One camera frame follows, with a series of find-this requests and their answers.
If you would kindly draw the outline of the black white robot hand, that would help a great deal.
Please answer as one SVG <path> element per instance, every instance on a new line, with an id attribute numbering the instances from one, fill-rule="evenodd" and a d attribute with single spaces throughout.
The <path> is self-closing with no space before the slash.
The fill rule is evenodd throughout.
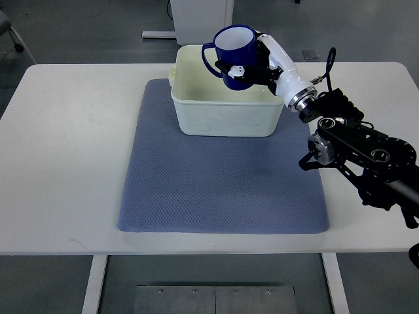
<path id="1" fill-rule="evenodd" d="M 274 96 L 283 98 L 284 105 L 294 112 L 302 112 L 317 99 L 314 84 L 303 78 L 279 43 L 266 33 L 256 33 L 257 64 L 234 65 L 216 61 L 215 66 L 227 77 L 246 84 L 263 85 Z"/>

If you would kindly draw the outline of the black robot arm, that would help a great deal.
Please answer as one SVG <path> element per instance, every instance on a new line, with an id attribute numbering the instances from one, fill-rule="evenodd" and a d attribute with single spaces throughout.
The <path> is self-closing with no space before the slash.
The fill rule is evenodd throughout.
<path id="1" fill-rule="evenodd" d="M 333 89 L 330 72 L 336 56 L 331 48 L 325 74 L 327 91 L 300 113 L 302 122 L 318 120 L 308 138 L 308 153 L 301 169 L 334 168 L 356 188 L 363 205 L 389 211 L 398 205 L 409 229 L 418 227 L 418 166 L 416 151 L 408 142 L 375 130 L 364 114 Z"/>

